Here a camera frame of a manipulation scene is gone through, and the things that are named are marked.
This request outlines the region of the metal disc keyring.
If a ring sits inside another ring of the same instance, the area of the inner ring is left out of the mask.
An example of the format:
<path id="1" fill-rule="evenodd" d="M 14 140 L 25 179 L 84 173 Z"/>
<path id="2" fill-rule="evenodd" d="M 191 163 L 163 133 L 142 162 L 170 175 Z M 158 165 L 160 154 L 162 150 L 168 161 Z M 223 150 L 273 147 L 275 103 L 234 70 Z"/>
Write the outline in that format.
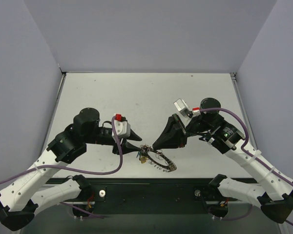
<path id="1" fill-rule="evenodd" d="M 145 163 L 150 164 L 154 168 L 165 173 L 174 172 L 177 170 L 176 164 L 163 154 L 162 150 L 154 150 L 151 146 L 141 145 L 141 156 L 137 157 L 140 161 L 141 157 L 146 157 Z"/>

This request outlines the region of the yellow key tag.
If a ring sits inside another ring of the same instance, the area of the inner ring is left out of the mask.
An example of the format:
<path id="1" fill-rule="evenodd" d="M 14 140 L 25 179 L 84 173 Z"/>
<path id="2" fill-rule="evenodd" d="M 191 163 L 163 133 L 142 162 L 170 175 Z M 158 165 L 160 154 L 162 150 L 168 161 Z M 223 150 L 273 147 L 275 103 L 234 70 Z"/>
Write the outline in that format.
<path id="1" fill-rule="evenodd" d="M 143 156 L 143 157 L 141 157 L 140 161 L 141 161 L 141 163 L 145 163 L 147 161 L 147 158 Z"/>

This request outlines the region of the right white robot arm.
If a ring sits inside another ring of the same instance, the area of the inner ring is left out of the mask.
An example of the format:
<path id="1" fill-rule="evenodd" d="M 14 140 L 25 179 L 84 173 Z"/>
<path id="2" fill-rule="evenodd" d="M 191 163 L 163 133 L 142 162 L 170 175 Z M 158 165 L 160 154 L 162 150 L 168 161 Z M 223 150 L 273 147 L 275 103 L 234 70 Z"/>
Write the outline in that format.
<path id="1" fill-rule="evenodd" d="M 218 174 L 209 183 L 209 192 L 221 197 L 247 202 L 261 209 L 270 220 L 282 224 L 293 211 L 293 179 L 275 169 L 249 142 L 243 121 L 233 112 L 221 108 L 218 100 L 208 97 L 200 106 L 189 109 L 182 99 L 174 103 L 178 113 L 153 143 L 154 150 L 185 147 L 189 137 L 198 136 L 235 161 L 253 179 L 255 185 Z"/>

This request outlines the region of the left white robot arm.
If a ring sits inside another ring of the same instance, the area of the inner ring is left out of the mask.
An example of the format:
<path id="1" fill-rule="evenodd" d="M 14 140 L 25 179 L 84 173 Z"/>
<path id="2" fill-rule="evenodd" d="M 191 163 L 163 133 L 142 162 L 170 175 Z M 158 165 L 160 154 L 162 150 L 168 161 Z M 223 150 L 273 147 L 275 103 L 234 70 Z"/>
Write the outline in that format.
<path id="1" fill-rule="evenodd" d="M 109 122 L 111 128 L 100 126 L 100 113 L 84 108 L 73 123 L 56 135 L 41 156 L 9 186 L 0 190 L 0 223 L 11 231 L 29 224 L 43 210 L 70 199 L 91 200 L 95 192 L 83 175 L 75 175 L 55 187 L 40 188 L 59 170 L 64 170 L 86 152 L 88 144 L 113 146 L 113 153 L 129 153 L 127 140 L 142 141 L 121 114 Z"/>

